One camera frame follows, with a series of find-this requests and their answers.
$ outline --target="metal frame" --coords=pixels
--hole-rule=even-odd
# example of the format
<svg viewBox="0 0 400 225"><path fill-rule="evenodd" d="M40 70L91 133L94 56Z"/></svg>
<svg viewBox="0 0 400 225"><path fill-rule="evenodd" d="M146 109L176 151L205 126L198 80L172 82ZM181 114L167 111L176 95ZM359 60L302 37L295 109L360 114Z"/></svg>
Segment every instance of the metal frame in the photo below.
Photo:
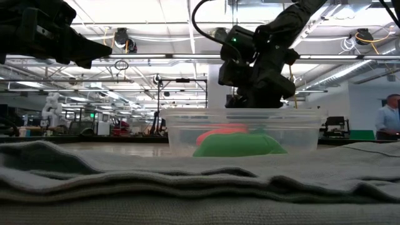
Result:
<svg viewBox="0 0 400 225"><path fill-rule="evenodd" d="M164 86L161 88L160 84L165 81L166 84L164 84ZM198 82L205 82L206 83L206 88L204 89ZM158 83L157 83L157 131L159 128L159 113L160 113L160 93L161 91L163 91L168 84L170 84L171 82L177 82L177 83L190 83L190 82L195 82L200 88L201 91L204 91L206 93L206 107L208 106L208 83L206 79L159 79Z"/></svg>
<svg viewBox="0 0 400 225"><path fill-rule="evenodd" d="M108 91L116 91L116 92L128 92L128 93L156 93L157 89L5 89L5 91L9 92L75 92L75 93L98 93L98 92L108 92ZM203 92L202 89L167 89L171 93L177 92Z"/></svg>
<svg viewBox="0 0 400 225"><path fill-rule="evenodd" d="M77 67L76 64L71 63L69 65L63 65L57 63L53 59L48 59L52 64L46 64L42 62L37 62L34 57L30 56L16 56L7 55L8 60L22 60L25 61L23 66L28 67ZM221 58L219 54L112 54L107 57L96 59L92 62L92 67L108 67L113 66L115 61L119 59L171 59L172 62L167 62L165 64L160 64L156 62L147 62L143 64L156 66L168 66L177 63L219 63L221 64ZM296 61L296 64L352 64L362 60L398 60L400 56L382 54L382 55L330 55L330 54L314 54L314 55L300 55L300 58ZM142 66L140 62L128 61L130 66Z"/></svg>

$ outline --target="black robotic arm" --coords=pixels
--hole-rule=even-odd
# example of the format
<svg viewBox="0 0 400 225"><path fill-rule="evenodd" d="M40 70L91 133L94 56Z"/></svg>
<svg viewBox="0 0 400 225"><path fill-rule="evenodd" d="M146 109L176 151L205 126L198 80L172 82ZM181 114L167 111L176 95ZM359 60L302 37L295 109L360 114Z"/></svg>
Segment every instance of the black robotic arm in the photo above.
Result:
<svg viewBox="0 0 400 225"><path fill-rule="evenodd" d="M194 8L192 23L197 32L222 44L220 54L224 63L219 71L219 84L237 87L237 95L226 107L280 108L281 98L290 98L296 91L293 82L281 75L284 64L292 65L299 57L289 47L326 0L298 0L255 32L234 26L225 41L202 32L196 24L196 12L207 1L212 0L202 0ZM398 0L392 1L394 7L400 7Z"/></svg>
<svg viewBox="0 0 400 225"><path fill-rule="evenodd" d="M110 55L110 47L70 27L75 17L62 0L0 0L0 63L6 54L20 54L89 69L92 60Z"/></svg>

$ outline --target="white ceiling duct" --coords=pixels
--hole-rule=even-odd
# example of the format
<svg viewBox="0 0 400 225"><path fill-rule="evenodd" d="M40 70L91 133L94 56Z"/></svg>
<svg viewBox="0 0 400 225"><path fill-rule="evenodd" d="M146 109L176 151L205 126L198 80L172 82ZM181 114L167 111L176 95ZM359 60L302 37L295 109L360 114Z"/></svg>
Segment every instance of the white ceiling duct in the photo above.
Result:
<svg viewBox="0 0 400 225"><path fill-rule="evenodd" d="M382 54L399 54L400 53L400 38L391 41L384 46L378 48L378 51ZM371 51L367 54L375 54L375 51ZM332 84L339 84L343 81L351 79L357 75L363 74L370 71L377 66L377 61L375 60L364 60L361 62L356 62L354 64L348 64L339 66L326 74L319 76L315 81L307 86L300 87L299 89L312 89L317 86L329 86Z"/></svg>
<svg viewBox="0 0 400 225"><path fill-rule="evenodd" d="M257 21L262 20L266 23L275 19L284 9L292 5L291 0L226 0L226 15L233 16L236 20ZM311 20L317 19L330 5L338 5L334 11L328 16L337 15L338 17L351 17L368 8L371 1L365 0L328 0L321 7Z"/></svg>

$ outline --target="plastic bin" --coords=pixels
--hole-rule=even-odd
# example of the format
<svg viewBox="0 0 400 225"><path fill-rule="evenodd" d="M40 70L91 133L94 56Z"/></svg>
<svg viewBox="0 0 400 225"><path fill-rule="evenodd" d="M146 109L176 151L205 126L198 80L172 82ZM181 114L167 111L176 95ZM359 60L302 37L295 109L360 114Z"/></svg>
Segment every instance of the plastic bin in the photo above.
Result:
<svg viewBox="0 0 400 225"><path fill-rule="evenodd" d="M313 109L165 109L169 146L175 156L192 156L207 133L264 133L289 154L316 150L326 111Z"/></svg>

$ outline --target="cable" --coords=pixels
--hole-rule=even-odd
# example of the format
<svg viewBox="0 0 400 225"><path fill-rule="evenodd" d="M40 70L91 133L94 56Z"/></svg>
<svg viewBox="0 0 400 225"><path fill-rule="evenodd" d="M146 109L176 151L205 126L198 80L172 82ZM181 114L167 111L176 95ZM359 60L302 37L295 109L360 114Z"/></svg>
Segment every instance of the cable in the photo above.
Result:
<svg viewBox="0 0 400 225"><path fill-rule="evenodd" d="M192 24L193 24L193 26L194 26L194 29L195 29L199 34L203 35L204 37L206 37L206 38L208 38L208 39L210 39L210 40L212 40L212 41L214 41L214 42L217 42L217 43L222 44L222 45L225 45L225 46L229 46L229 47L236 53L237 60L238 60L238 61L242 61L242 56L240 55L240 52L239 52L235 47L233 47L232 45L230 45L230 44L228 44L228 43L226 43L226 42L224 42L224 41L220 41L220 40L216 39L215 37L212 37L212 36L206 34L206 33L205 33L204 31L202 31L202 30L199 28L199 26L197 25L197 22L196 22L196 13L198 12L199 8L200 8L204 3L208 2L208 1L212 1L212 0L201 0L201 2L199 2L199 4L197 4L197 6L193 9L193 13L192 13Z"/></svg>
<svg viewBox="0 0 400 225"><path fill-rule="evenodd" d="M393 14L393 12L390 10L389 6L386 4L384 0L379 0L379 2L385 7L387 13L389 13L390 17L393 19L394 23L397 24L397 26L400 28L400 22L396 18L396 16Z"/></svg>
<svg viewBox="0 0 400 225"><path fill-rule="evenodd" d="M115 32L114 32L114 34L112 35L112 45L111 45L111 48L114 47L114 42L115 42Z"/></svg>
<svg viewBox="0 0 400 225"><path fill-rule="evenodd" d="M374 43L371 43L372 47L374 48L376 54L379 54L379 51L376 49ZM386 68L390 71L390 73L392 73L393 76L395 76L397 78L397 80L400 81L400 78L398 76L395 75L395 73L392 71L392 69L390 69L390 67L388 66L388 64L386 64L386 62L384 62Z"/></svg>
<svg viewBox="0 0 400 225"><path fill-rule="evenodd" d="M356 49L356 51L358 52L358 54L361 54L361 52L358 50L358 48L355 46L354 47L355 49Z"/></svg>
<svg viewBox="0 0 400 225"><path fill-rule="evenodd" d="M340 42L340 47L343 49L339 54L342 54L346 51L351 51L356 47L356 41L353 38L347 38Z"/></svg>
<svg viewBox="0 0 400 225"><path fill-rule="evenodd" d="M108 31L108 27L106 27L106 30L104 31L104 37L103 37L103 39L102 39L102 43L103 43L105 46L108 46L107 43L106 43L106 34L107 34L107 31Z"/></svg>
<svg viewBox="0 0 400 225"><path fill-rule="evenodd" d="M376 47L375 47L375 44L374 44L374 43L371 43L371 45L372 45L372 47L374 48L375 53L376 53L376 54L379 54L378 50L377 50Z"/></svg>
<svg viewBox="0 0 400 225"><path fill-rule="evenodd" d="M391 30L392 30L392 28L390 28L389 33L387 34L386 37L384 37L384 38L382 38L382 39L379 39L379 40L368 41L368 40L361 39L361 38L358 37L358 34L359 34L358 32L356 33L356 38L357 38L358 40L364 41L364 42L366 42L366 43L378 43L379 41L386 40L386 39L390 36L390 31L391 31Z"/></svg>
<svg viewBox="0 0 400 225"><path fill-rule="evenodd" d="M153 123L153 121L149 122L149 123L147 124L146 128L144 128L144 130L142 131L142 133L144 133L144 132L149 128L150 124L152 124L152 123Z"/></svg>
<svg viewBox="0 0 400 225"><path fill-rule="evenodd" d="M290 72L290 78L292 81L294 81L294 76L292 72L292 66L289 65L289 72ZM298 108L298 99L296 97L296 94L294 94L294 107L297 109Z"/></svg>

